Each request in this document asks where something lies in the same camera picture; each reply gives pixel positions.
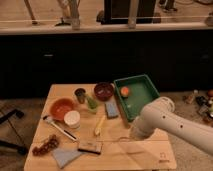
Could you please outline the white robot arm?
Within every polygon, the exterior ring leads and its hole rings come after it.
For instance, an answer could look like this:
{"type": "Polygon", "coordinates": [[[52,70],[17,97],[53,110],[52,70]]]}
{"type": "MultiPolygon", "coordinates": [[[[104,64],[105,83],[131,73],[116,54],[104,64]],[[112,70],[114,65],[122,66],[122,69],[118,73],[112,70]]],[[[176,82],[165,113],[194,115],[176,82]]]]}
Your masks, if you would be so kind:
{"type": "Polygon", "coordinates": [[[155,99],[146,104],[134,119],[129,136],[144,140],[158,128],[213,156],[213,128],[184,119],[174,111],[175,104],[170,98],[155,99]]]}

